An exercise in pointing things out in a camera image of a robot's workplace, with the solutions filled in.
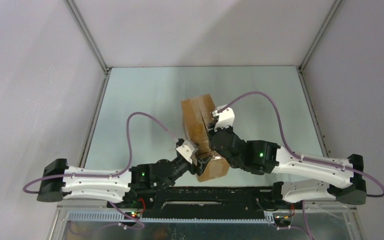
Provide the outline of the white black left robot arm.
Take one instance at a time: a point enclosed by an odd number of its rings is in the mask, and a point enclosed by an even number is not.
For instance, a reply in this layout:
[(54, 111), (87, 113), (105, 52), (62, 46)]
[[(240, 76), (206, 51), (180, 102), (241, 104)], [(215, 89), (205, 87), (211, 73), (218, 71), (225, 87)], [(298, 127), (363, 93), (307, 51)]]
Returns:
[(123, 174), (117, 170), (99, 171), (69, 166), (66, 159), (59, 158), (44, 168), (36, 199), (44, 203), (96, 199), (133, 208), (142, 195), (174, 186), (176, 180), (187, 172), (195, 174), (196, 166), (181, 155), (173, 160), (160, 159), (155, 163), (139, 164)]

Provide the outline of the brown cardboard express box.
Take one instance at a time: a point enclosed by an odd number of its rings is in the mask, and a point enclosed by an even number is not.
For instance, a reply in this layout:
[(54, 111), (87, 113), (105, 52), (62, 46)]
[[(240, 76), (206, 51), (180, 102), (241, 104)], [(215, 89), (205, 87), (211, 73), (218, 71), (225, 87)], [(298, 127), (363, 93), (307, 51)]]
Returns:
[(186, 138), (197, 146), (193, 160), (197, 180), (202, 183), (226, 176), (230, 169), (228, 161), (210, 148), (208, 126), (214, 121), (212, 111), (216, 108), (211, 95), (188, 98), (180, 105)]

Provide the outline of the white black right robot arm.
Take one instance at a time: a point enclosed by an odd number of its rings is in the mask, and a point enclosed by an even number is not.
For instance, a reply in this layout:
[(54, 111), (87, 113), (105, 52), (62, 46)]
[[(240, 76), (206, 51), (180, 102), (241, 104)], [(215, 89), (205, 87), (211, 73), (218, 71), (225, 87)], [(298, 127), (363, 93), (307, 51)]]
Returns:
[(366, 203), (367, 187), (362, 176), (364, 159), (359, 154), (347, 158), (298, 155), (274, 142), (240, 139), (232, 127), (212, 129), (208, 139), (210, 148), (234, 169), (253, 175), (291, 174), (306, 178), (273, 184), (270, 201), (277, 209), (312, 199), (335, 199), (348, 205)]

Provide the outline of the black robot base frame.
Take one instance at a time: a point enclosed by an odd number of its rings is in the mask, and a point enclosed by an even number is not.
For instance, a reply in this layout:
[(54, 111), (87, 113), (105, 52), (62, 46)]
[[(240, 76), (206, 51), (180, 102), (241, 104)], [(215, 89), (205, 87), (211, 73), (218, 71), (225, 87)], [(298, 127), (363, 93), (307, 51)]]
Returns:
[(179, 186), (143, 193), (127, 193), (109, 209), (126, 212), (118, 221), (145, 223), (268, 222), (286, 227), (304, 200), (334, 199), (321, 180), (279, 181), (272, 186)]

